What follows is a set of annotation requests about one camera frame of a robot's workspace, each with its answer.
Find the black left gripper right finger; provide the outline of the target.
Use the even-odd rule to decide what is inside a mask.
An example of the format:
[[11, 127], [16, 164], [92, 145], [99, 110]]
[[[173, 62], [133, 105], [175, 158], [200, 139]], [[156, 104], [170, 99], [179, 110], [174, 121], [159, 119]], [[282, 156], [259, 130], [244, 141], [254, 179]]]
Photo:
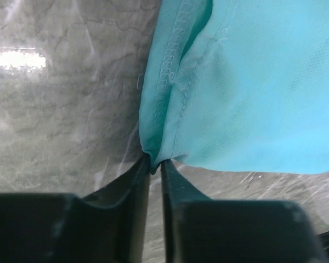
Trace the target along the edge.
[[213, 200], [161, 163], [167, 262], [329, 262], [295, 202]]

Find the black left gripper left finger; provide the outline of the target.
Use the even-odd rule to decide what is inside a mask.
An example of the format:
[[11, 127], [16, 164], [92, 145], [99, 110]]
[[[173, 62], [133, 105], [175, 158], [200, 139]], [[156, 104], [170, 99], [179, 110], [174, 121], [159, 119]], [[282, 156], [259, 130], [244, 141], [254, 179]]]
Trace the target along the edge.
[[0, 262], [141, 262], [150, 158], [80, 198], [0, 193]]

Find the turquoise t-shirt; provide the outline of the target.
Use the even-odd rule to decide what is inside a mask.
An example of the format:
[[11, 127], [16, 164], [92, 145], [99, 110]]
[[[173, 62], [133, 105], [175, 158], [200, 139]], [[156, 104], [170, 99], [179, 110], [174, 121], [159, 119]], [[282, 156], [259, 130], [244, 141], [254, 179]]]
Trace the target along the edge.
[[162, 1], [139, 111], [151, 165], [329, 171], [329, 1]]

